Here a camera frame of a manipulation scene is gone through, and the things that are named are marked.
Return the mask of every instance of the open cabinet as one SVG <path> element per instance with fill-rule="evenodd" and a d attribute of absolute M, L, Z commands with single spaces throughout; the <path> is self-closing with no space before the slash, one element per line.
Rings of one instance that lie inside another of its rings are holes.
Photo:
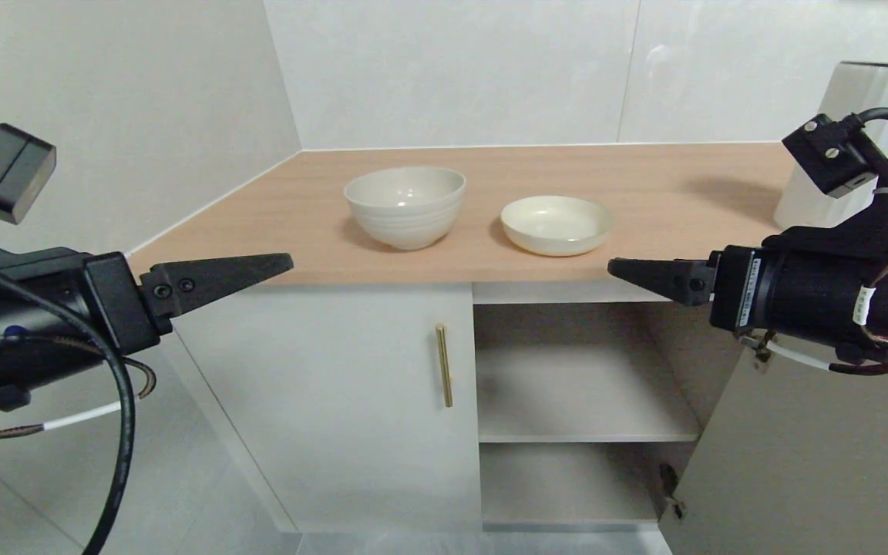
<path fill-rule="evenodd" d="M 708 307 L 487 305 L 475 323 L 487 530 L 659 516 L 674 555 L 888 553 L 888 376 L 763 365 Z"/>
<path fill-rule="evenodd" d="M 690 451 L 701 426 L 667 356 L 681 338 L 654 340 L 651 304 L 476 306 L 486 530 L 656 523 L 653 463 Z"/>

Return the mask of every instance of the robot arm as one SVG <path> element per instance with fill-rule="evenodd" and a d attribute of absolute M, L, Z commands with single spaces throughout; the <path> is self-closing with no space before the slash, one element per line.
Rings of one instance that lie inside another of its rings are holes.
<path fill-rule="evenodd" d="M 53 172 L 55 151 L 24 131 L 0 125 L 0 219 L 20 224 Z M 160 336 L 173 330 L 171 318 L 290 268 L 287 254 L 158 264 L 137 287 L 121 253 L 94 256 L 56 248 L 15 255 L 0 249 L 0 410 L 23 407 L 34 388 L 102 361 L 109 363 L 119 389 L 117 403 L 61 419 L 78 422 L 121 410 L 112 484 L 85 553 L 102 550 L 133 458 L 136 394 L 126 365 L 140 363 L 126 356 L 159 344 Z M 4 429 L 0 439 L 42 432 L 59 422 Z"/>
<path fill-rule="evenodd" d="M 834 228 L 792 227 L 761 247 L 728 246 L 708 260 L 613 259 L 609 273 L 686 305 L 711 302 L 711 324 L 757 350 L 783 333 L 833 347 L 853 375 L 888 373 L 888 159 L 864 134 L 868 109 L 820 115 L 783 145 L 822 193 L 841 197 L 878 177 L 873 203 Z M 767 330 L 752 338 L 755 329 Z"/>

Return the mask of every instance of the white ceramic bowl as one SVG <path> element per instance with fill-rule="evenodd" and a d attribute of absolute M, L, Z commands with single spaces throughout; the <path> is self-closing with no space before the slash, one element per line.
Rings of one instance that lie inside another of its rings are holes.
<path fill-rule="evenodd" d="M 391 168 L 353 180 L 345 187 L 345 199 L 372 238 L 412 251 L 451 231 L 465 200 L 465 182 L 465 176 L 447 168 Z"/>
<path fill-rule="evenodd" d="M 527 197 L 503 208 L 503 229 L 518 247 L 538 255 L 569 257 L 601 245 L 612 214 L 574 197 Z"/>

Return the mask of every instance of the plate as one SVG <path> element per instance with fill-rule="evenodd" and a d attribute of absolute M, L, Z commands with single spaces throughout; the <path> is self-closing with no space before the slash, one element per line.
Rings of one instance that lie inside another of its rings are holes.
<path fill-rule="evenodd" d="M 575 197 L 526 197 L 507 204 L 500 219 L 516 246 L 549 257 L 592 251 L 605 242 L 612 227 L 609 210 Z"/>

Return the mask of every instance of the countertop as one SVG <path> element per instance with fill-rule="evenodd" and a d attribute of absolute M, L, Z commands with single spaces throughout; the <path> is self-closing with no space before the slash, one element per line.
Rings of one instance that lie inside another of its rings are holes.
<path fill-rule="evenodd" d="M 457 224 L 429 248 L 401 252 L 352 220 L 342 189 L 394 166 L 444 166 L 468 178 Z M 137 274 L 179 260 L 288 252 L 272 284 L 595 281 L 611 257 L 700 259 L 758 245 L 793 161 L 778 143 L 484 147 L 302 152 L 166 232 L 130 257 Z M 578 257 L 513 246 L 498 215 L 534 194 L 568 194 L 609 208 L 606 243 Z"/>

